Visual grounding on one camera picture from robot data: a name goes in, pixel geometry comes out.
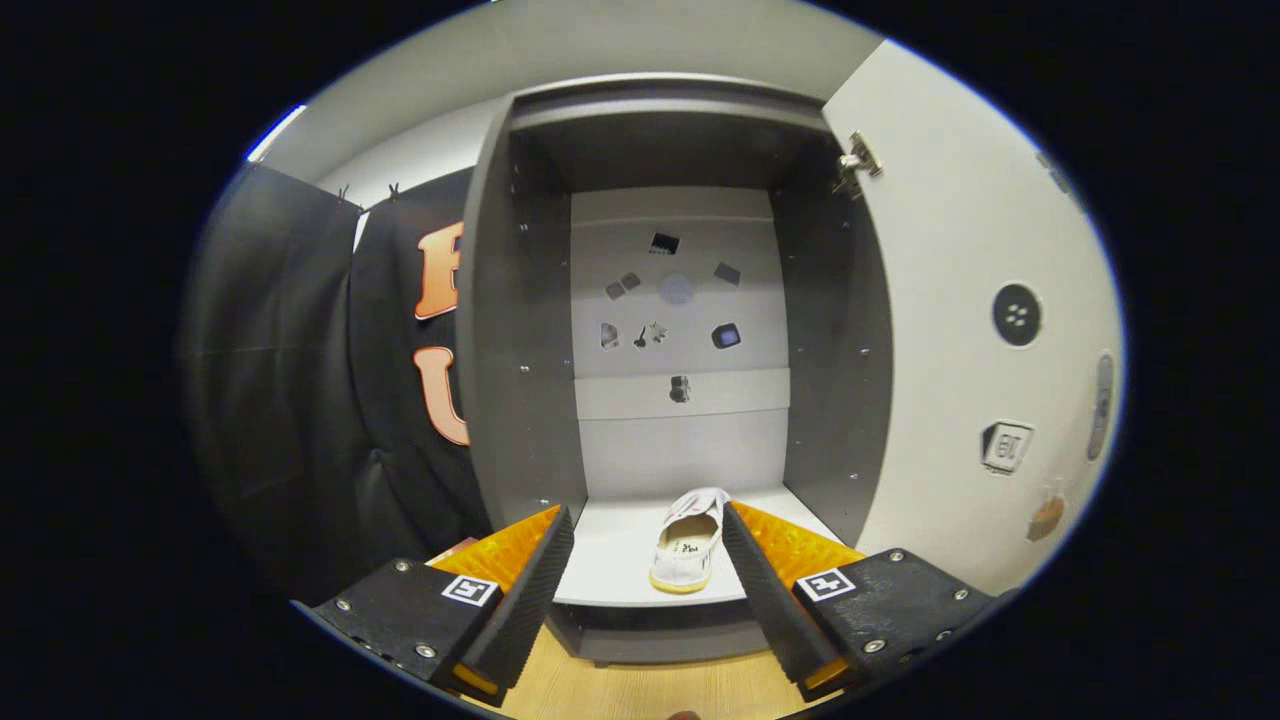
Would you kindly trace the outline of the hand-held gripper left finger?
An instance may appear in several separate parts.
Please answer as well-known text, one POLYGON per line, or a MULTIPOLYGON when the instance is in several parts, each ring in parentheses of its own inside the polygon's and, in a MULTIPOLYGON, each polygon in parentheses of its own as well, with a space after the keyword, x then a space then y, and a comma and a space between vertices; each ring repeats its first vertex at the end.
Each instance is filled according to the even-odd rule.
POLYGON ((393 559, 320 603, 292 601, 320 632, 453 705, 500 706, 529 662, 573 550, 550 506, 435 562, 393 559))

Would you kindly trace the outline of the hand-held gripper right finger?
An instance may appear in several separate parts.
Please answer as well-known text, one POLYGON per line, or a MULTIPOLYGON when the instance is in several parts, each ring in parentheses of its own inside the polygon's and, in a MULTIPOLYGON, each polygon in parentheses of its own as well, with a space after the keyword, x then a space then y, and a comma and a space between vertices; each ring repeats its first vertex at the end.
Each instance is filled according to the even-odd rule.
POLYGON ((865 555, 746 503, 726 506, 722 530, 753 615, 808 702, 895 682, 1004 607, 908 550, 865 555))

